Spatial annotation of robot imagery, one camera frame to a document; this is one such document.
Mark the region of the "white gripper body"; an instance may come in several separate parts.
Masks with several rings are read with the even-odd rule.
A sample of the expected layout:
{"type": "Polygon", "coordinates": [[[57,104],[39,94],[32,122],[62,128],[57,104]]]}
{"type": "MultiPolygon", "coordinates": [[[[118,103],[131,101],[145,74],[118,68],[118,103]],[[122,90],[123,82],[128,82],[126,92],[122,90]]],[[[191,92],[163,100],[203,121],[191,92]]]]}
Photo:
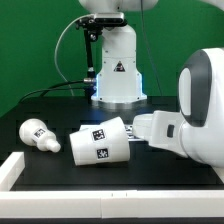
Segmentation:
{"type": "Polygon", "coordinates": [[[155,111],[151,121],[149,145],[187,158],[180,142],[184,118],[180,112],[155,111]]]}

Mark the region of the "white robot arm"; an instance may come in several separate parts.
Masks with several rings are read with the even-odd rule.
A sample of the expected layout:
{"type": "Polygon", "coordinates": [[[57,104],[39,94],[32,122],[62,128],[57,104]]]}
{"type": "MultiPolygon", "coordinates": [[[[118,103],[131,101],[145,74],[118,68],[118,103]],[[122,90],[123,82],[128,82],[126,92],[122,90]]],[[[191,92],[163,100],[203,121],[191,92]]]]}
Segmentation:
{"type": "MultiPolygon", "coordinates": [[[[126,11],[153,8],[158,0],[79,0],[103,28],[103,66],[92,101],[97,106],[130,106],[146,99],[136,69],[136,34],[124,25],[126,11]]],[[[224,168],[224,48],[196,51],[179,77],[178,112],[138,115],[133,134],[150,146],[224,168]]]]}

